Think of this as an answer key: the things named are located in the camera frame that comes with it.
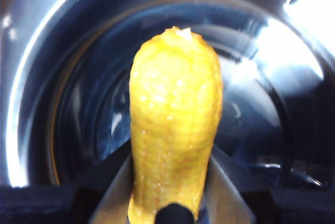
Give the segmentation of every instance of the metal bowl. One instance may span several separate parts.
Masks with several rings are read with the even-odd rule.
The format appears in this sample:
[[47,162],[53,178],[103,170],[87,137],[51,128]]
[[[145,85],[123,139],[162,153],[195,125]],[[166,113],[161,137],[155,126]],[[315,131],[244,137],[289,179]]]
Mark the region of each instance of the metal bowl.
[[2,6],[2,184],[68,183],[127,141],[133,56],[176,25],[220,56],[215,144],[269,186],[334,189],[334,56],[282,0]]

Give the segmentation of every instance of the stainless steel container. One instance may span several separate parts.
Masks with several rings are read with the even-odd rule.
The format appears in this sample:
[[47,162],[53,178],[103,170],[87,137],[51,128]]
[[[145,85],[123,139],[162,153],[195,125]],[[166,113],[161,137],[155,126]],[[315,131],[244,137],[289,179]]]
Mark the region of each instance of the stainless steel container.
[[140,45],[220,55],[216,145],[270,187],[335,189],[334,0],[1,0],[1,184],[66,183],[130,137]]

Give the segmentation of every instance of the yellow food item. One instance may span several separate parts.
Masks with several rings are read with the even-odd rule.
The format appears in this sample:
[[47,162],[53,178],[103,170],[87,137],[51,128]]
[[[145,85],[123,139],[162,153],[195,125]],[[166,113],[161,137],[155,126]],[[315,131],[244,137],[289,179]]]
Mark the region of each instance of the yellow food item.
[[153,224],[171,203],[187,207],[197,219],[222,89],[216,52],[189,28],[166,29],[136,53],[129,82],[131,224]]

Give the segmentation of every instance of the metal surface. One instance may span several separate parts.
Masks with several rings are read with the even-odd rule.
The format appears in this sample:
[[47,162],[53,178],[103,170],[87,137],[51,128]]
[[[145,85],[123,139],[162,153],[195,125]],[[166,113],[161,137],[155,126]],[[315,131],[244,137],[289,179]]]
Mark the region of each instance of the metal surface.
[[132,158],[129,156],[94,211],[90,224],[126,223],[132,174]]
[[334,189],[333,2],[301,23],[289,1],[1,0],[1,183],[70,182],[126,141],[134,53],[177,25],[220,55],[216,144],[270,186]]
[[[132,161],[129,157],[95,209],[90,223],[126,223],[131,190]],[[255,216],[213,157],[209,160],[204,199],[200,215],[206,209],[206,216],[201,216],[198,224],[255,223]]]

